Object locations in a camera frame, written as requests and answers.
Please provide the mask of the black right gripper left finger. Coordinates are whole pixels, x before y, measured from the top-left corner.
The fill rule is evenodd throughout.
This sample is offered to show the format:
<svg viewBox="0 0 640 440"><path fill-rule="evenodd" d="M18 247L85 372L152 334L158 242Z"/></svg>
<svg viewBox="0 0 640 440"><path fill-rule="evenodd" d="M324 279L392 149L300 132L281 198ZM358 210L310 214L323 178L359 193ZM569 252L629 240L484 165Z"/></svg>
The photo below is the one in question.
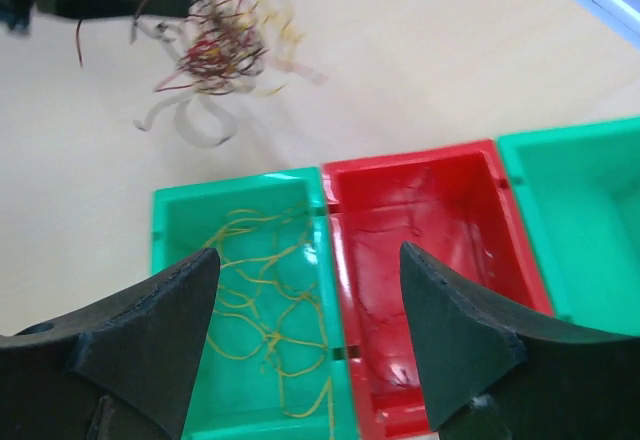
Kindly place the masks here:
<svg viewBox="0 0 640 440"><path fill-rule="evenodd" d="M205 248L2 337L2 438L180 438L219 273L217 251Z"/></svg>

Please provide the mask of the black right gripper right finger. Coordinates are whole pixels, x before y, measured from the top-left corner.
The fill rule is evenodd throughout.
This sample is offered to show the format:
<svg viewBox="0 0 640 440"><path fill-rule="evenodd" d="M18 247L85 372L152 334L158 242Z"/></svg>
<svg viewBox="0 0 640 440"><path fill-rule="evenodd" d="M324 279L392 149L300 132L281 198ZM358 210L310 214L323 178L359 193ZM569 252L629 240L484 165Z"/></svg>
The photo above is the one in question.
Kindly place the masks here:
<svg viewBox="0 0 640 440"><path fill-rule="evenodd" d="M431 428L442 439L635 439L639 341L520 305L412 243L401 290Z"/></svg>

